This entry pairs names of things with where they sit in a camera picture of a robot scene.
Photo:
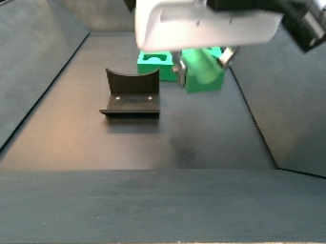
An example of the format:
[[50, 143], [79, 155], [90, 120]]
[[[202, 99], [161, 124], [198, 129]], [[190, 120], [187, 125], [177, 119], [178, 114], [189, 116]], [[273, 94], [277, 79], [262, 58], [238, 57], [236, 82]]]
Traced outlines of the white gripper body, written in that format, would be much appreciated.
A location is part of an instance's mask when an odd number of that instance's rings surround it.
[[282, 18], [266, 10], [218, 12], [205, 0], [137, 0], [137, 44], [146, 52], [261, 44]]

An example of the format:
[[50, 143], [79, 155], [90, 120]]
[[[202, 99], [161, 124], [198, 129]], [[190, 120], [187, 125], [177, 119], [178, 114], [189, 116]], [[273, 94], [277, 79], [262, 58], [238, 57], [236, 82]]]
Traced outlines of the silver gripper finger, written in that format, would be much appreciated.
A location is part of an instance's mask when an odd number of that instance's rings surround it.
[[174, 60], [174, 66], [173, 71], [177, 73], [178, 76], [178, 85], [183, 88], [185, 87], [185, 79], [186, 79], [186, 65], [182, 60], [182, 52], [174, 51], [173, 52], [173, 60]]
[[230, 66], [232, 61], [233, 61], [234, 57], [237, 56], [238, 52], [240, 52], [238, 47], [224, 48], [222, 55], [218, 58], [218, 61], [220, 61], [224, 69], [226, 69]]

